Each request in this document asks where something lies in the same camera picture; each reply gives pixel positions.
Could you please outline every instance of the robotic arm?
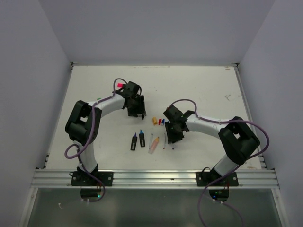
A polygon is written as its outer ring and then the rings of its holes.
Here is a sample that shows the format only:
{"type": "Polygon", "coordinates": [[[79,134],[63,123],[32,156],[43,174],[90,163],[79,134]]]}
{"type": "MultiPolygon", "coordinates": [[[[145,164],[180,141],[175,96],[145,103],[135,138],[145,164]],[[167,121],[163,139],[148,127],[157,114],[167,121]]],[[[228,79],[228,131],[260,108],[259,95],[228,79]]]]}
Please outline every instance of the robotic arm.
{"type": "MultiPolygon", "coordinates": [[[[171,105],[164,112],[170,122],[165,123],[168,143],[175,143],[184,138],[183,131],[197,131],[214,136],[221,140],[226,155],[212,168],[209,179],[213,181],[224,176],[238,165],[243,165],[250,155],[260,145],[259,139],[245,123],[216,124],[200,120],[194,111],[182,113],[178,108],[171,105]]],[[[228,120],[207,119],[224,122],[228,120]]]]}
{"type": "Polygon", "coordinates": [[[144,96],[137,94],[141,87],[129,81],[126,85],[115,91],[113,97],[109,97],[103,102],[95,105],[93,102],[76,102],[71,115],[66,123],[65,131],[69,134],[73,143],[82,150],[89,139],[92,130],[93,116],[92,108],[95,110],[94,130],[90,144],[86,150],[80,154],[81,162],[78,164],[78,172],[83,171],[83,166],[90,173],[98,170],[95,160],[93,141],[97,137],[100,119],[105,115],[119,109],[127,108],[128,116],[142,117],[146,116],[144,96]]]}

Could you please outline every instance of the purple cable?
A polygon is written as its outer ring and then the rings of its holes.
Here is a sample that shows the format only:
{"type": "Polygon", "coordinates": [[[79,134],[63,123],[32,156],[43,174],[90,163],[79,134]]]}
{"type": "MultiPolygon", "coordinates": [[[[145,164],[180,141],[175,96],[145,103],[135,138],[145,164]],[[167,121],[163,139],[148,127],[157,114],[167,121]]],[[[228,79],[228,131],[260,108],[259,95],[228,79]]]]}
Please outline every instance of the purple cable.
{"type": "Polygon", "coordinates": [[[102,196],[100,196],[100,198],[96,199],[96,200],[92,200],[92,201],[89,201],[89,202],[98,202],[100,201],[101,199],[103,199],[104,195],[105,195],[105,186],[103,184],[102,181],[100,181],[98,178],[96,178],[94,175],[92,175],[84,166],[84,164],[82,163],[82,160],[80,158],[80,156],[78,156],[78,160],[79,162],[82,164],[82,168],[84,169],[84,171],[86,172],[86,174],[88,176],[90,176],[91,178],[95,179],[98,183],[100,183],[100,185],[103,187],[103,193],[102,193],[102,196]]]}
{"type": "Polygon", "coordinates": [[[93,104],[93,106],[92,106],[92,108],[91,108],[91,111],[92,111],[91,130],[90,130],[90,133],[89,133],[89,138],[87,139],[87,141],[86,141],[85,145],[83,146],[83,148],[82,148],[81,150],[79,150],[79,146],[78,146],[77,144],[71,144],[71,145],[68,146],[68,148],[67,148],[67,149],[65,150],[65,152],[64,152],[64,156],[65,156],[67,159],[73,159],[73,158],[75,158],[75,157],[78,157],[78,160],[79,160],[79,162],[82,164],[82,168],[84,169],[84,171],[86,172],[86,174],[87,174],[88,176],[90,176],[91,178],[95,179],[97,182],[99,182],[100,185],[103,187],[102,196],[101,196],[100,198],[98,198],[97,200],[90,201],[90,202],[97,202],[97,201],[100,201],[100,200],[104,197],[104,195],[105,195],[105,186],[104,186],[104,184],[103,184],[102,181],[100,181],[98,178],[96,178],[95,176],[93,176],[93,175],[85,168],[85,166],[84,166],[84,164],[82,163],[82,160],[81,160],[81,158],[80,158],[80,154],[82,154],[82,153],[86,150],[86,148],[88,147],[88,145],[89,145],[89,143],[90,143],[90,141],[91,141],[91,139],[92,139],[93,133],[94,133],[94,129],[95,129],[95,120],[96,120],[96,119],[95,119],[95,115],[96,115],[96,114],[95,114],[95,106],[98,105],[98,104],[100,104],[100,103],[102,103],[102,102],[104,102],[104,101],[107,101],[107,100],[111,99],[112,97],[114,97],[114,95],[115,95],[115,93],[116,93],[116,90],[115,90],[116,81],[119,80],[119,79],[122,80],[124,83],[127,84],[126,80],[124,80],[124,79],[122,79],[122,78],[116,78],[116,79],[114,80],[114,84],[113,84],[113,94],[112,94],[112,96],[109,96],[109,97],[107,97],[107,98],[103,98],[103,99],[101,99],[101,100],[99,100],[99,101],[97,101],[97,102],[95,102],[95,103],[93,104]],[[72,147],[77,147],[77,153],[76,153],[75,155],[68,156],[67,153],[68,153],[68,151],[69,151],[72,147]]]}
{"type": "MultiPolygon", "coordinates": [[[[265,147],[264,147],[260,152],[256,153],[255,155],[250,156],[250,157],[248,158],[248,160],[251,159],[251,158],[253,158],[253,157],[255,157],[255,156],[258,156],[258,155],[262,154],[262,153],[265,152],[265,151],[267,150],[267,148],[269,147],[269,136],[268,136],[268,134],[265,132],[265,130],[264,130],[261,126],[255,124],[255,123],[253,123],[253,122],[245,121],[245,120],[229,120],[229,121],[224,121],[224,122],[218,122],[218,121],[206,119],[206,118],[204,118],[204,117],[199,117],[199,116],[198,116],[198,113],[197,113],[197,104],[196,104],[193,100],[191,100],[191,99],[179,99],[179,100],[173,102],[172,104],[170,104],[170,106],[172,106],[173,104],[175,104],[175,103],[177,103],[177,102],[180,102],[180,101],[189,101],[189,102],[192,102],[192,103],[194,104],[194,106],[195,106],[195,115],[196,115],[196,117],[199,118],[200,120],[203,120],[203,121],[206,121],[206,122],[210,122],[210,123],[215,123],[215,124],[247,123],[247,124],[251,124],[251,125],[255,126],[256,128],[260,129],[260,131],[263,132],[263,134],[264,134],[265,137],[266,137],[266,141],[267,141],[267,142],[266,142],[266,145],[265,145],[265,147]]],[[[206,223],[204,222],[204,220],[203,220],[203,218],[202,218],[202,215],[201,215],[200,203],[201,203],[201,199],[202,199],[204,193],[206,192],[206,189],[207,189],[209,186],[213,185],[214,183],[216,183],[216,182],[218,182],[218,181],[220,181],[220,180],[226,178],[227,176],[229,176],[230,174],[232,174],[234,171],[236,171],[239,167],[240,167],[240,166],[235,167],[233,170],[229,171],[227,174],[225,174],[225,175],[221,176],[220,178],[218,178],[218,179],[216,179],[216,180],[210,182],[210,183],[203,189],[203,191],[202,191],[202,193],[201,193],[201,195],[200,195],[200,197],[199,197],[199,199],[198,199],[198,206],[197,206],[197,207],[198,207],[199,218],[200,218],[202,224],[203,224],[205,227],[207,227],[207,225],[206,225],[206,223]]],[[[245,226],[244,219],[243,219],[242,215],[241,215],[233,206],[231,206],[231,205],[229,205],[229,204],[225,204],[225,205],[228,206],[229,208],[233,209],[235,212],[237,212],[237,213],[239,214],[239,216],[240,216],[240,218],[241,218],[241,221],[242,221],[242,226],[245,226]]]]}
{"type": "Polygon", "coordinates": [[[107,98],[103,98],[103,99],[101,99],[101,100],[99,100],[99,101],[97,101],[97,102],[95,102],[95,103],[93,104],[93,106],[92,106],[92,108],[91,108],[91,110],[92,110],[92,123],[91,123],[91,130],[90,130],[90,133],[89,133],[89,138],[87,139],[86,144],[83,146],[83,148],[82,148],[79,152],[77,152],[75,155],[68,156],[68,155],[67,155],[67,152],[68,152],[72,147],[75,146],[75,144],[71,144],[71,145],[65,150],[65,152],[64,152],[64,156],[65,156],[67,159],[73,159],[73,158],[75,158],[75,157],[79,157],[79,155],[82,154],[82,153],[86,150],[86,148],[88,147],[88,145],[89,145],[89,143],[90,143],[90,141],[91,141],[91,138],[93,137],[94,129],[95,129],[95,106],[98,105],[98,104],[100,104],[100,103],[102,103],[102,102],[104,102],[104,101],[107,101],[107,100],[111,99],[111,98],[115,95],[115,93],[116,93],[115,86],[116,86],[117,80],[122,80],[123,82],[127,83],[127,82],[126,82],[124,79],[122,79],[122,78],[116,78],[116,79],[114,80],[114,85],[113,85],[113,95],[112,95],[112,96],[109,96],[109,97],[107,97],[107,98]]]}

